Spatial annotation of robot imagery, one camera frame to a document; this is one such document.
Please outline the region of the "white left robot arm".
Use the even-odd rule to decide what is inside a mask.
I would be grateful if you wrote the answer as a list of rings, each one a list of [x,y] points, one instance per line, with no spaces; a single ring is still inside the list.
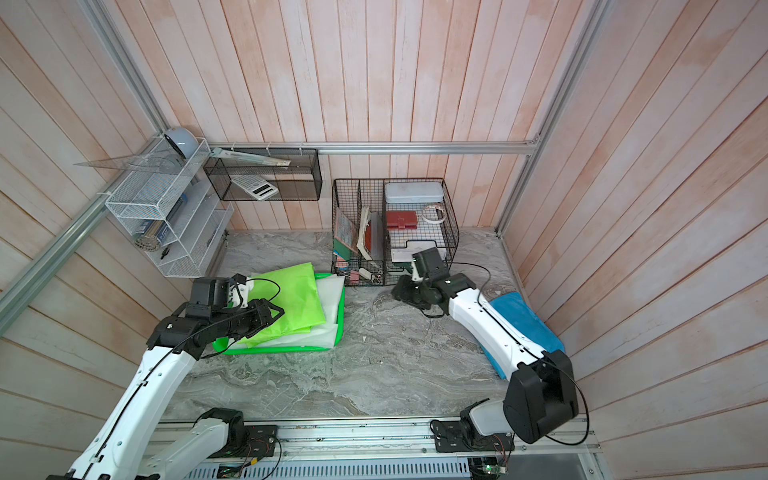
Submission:
[[[281,319],[275,299],[249,300],[248,278],[201,277],[191,296],[154,329],[137,372],[67,479],[182,479],[209,457],[249,450],[250,434],[238,410],[213,408],[190,431],[150,459],[151,437],[178,386],[218,339],[252,337]]]

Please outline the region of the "green plastic perforated basket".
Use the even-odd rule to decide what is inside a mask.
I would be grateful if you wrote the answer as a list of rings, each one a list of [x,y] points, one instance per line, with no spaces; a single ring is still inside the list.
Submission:
[[[242,341],[229,346],[229,339],[218,339],[213,347],[225,355],[276,354],[313,352],[333,349],[343,337],[344,293],[343,277],[330,273],[315,274],[318,295],[326,316],[326,323],[313,326],[308,333],[291,334],[276,340],[247,348]]]

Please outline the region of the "light green raincoat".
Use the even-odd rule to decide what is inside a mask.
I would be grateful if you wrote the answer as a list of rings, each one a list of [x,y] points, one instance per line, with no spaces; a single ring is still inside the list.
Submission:
[[[244,308],[255,299],[269,300],[282,308],[284,314],[265,330],[239,340],[236,349],[255,348],[284,336],[309,333],[312,327],[326,323],[314,267],[309,262],[257,274],[246,285],[239,285],[238,293],[231,293],[233,306],[243,302]]]

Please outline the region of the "grey tape roll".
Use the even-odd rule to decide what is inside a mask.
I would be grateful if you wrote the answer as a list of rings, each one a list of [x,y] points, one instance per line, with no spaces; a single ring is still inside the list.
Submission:
[[[199,146],[198,139],[183,127],[171,127],[163,132],[163,138],[185,160],[190,160]]]

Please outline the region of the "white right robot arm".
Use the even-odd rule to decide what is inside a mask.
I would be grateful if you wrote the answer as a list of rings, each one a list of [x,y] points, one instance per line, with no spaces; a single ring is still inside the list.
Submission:
[[[436,424],[438,450],[471,451],[505,435],[533,444],[578,415],[583,401],[557,337],[537,319],[505,318],[471,279],[451,273],[438,249],[415,253],[412,274],[398,280],[392,295],[422,313],[437,307],[462,325],[507,383],[503,398],[480,400],[458,421]]]

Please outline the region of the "white raincoat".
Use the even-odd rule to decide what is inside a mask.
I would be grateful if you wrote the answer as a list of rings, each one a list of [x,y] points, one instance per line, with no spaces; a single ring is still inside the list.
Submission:
[[[316,320],[319,311],[323,312],[325,322],[312,325],[310,329],[293,330],[287,335],[256,344],[257,338],[245,338],[236,342],[231,351],[236,353],[275,353],[304,350],[332,349],[343,335],[343,277],[322,273],[315,275],[318,301],[303,301],[301,308],[288,302],[288,298],[280,296],[276,304],[285,309],[286,318],[281,319],[276,327],[295,325],[297,320],[305,322]]]

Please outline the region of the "clear straight ruler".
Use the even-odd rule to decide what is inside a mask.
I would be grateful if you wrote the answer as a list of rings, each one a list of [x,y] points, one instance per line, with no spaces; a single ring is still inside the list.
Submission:
[[[291,165],[290,160],[279,159],[274,157],[268,157],[259,154],[245,153],[234,150],[225,150],[222,148],[214,148],[210,152],[211,158],[221,160],[236,160],[242,162],[248,162],[254,165],[260,166],[272,166],[272,167],[288,167]]]

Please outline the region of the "blue raincoat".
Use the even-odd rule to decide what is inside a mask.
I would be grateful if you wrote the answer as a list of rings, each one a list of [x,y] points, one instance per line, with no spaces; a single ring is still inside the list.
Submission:
[[[519,292],[511,292],[490,301],[490,305],[514,328],[547,352],[566,351],[563,342],[525,303]]]

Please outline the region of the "white plastic pencil case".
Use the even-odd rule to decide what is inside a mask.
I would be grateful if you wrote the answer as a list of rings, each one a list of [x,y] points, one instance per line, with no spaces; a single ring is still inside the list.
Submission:
[[[444,200],[441,182],[388,182],[385,185],[385,201],[388,204],[439,203]]]

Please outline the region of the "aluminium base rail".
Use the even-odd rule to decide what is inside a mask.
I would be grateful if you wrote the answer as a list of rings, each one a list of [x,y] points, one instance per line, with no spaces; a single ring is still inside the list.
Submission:
[[[187,479],[608,479],[577,418],[534,444],[512,433],[468,440],[456,418],[251,421],[244,448],[194,462]]]

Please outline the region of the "red wallet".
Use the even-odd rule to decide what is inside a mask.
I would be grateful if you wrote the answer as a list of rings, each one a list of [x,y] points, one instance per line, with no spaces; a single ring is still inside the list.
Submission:
[[[415,211],[387,211],[386,228],[388,230],[412,230],[418,228],[418,214]]]

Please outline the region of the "clear plastic triangle ruler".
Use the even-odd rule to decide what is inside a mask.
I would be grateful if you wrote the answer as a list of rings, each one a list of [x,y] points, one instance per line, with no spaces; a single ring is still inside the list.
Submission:
[[[177,174],[184,164],[185,160],[177,153],[170,150],[160,150],[146,154],[80,162],[76,163],[76,166],[104,170],[139,171],[151,174]]]

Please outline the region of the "white calculator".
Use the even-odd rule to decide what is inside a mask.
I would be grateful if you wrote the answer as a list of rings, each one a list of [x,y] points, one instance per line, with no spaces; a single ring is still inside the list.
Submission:
[[[266,201],[279,193],[278,188],[259,175],[234,175],[234,185],[257,201]]]

